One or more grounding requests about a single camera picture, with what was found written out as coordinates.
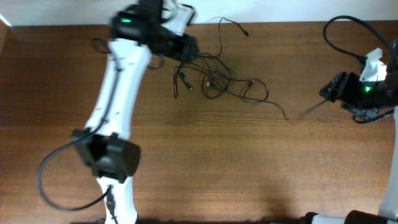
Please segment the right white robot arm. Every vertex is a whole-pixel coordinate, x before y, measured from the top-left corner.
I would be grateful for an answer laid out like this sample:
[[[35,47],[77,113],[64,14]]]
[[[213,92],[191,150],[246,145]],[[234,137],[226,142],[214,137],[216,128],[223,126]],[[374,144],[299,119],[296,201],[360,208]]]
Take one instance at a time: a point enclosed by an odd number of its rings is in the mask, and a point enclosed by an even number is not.
[[[357,124],[371,124],[392,116],[394,143],[385,192],[375,212],[353,209],[343,216],[308,212],[303,223],[310,224],[397,224],[397,40],[389,49],[386,63],[381,62],[382,50],[366,55],[360,74],[341,72],[321,88],[325,101],[341,103]]]

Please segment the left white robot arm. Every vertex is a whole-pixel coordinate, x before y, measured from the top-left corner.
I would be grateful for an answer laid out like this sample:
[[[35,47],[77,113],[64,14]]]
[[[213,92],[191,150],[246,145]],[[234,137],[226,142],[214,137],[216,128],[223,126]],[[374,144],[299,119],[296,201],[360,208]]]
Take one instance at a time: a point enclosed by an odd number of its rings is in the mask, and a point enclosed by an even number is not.
[[[136,223],[132,183],[141,149],[130,142],[137,95],[153,56],[187,63],[198,53],[185,33],[196,10],[179,4],[167,17],[163,1],[139,1],[110,20],[106,70],[95,108],[83,130],[72,134],[75,149],[96,178],[106,216],[102,223]]]

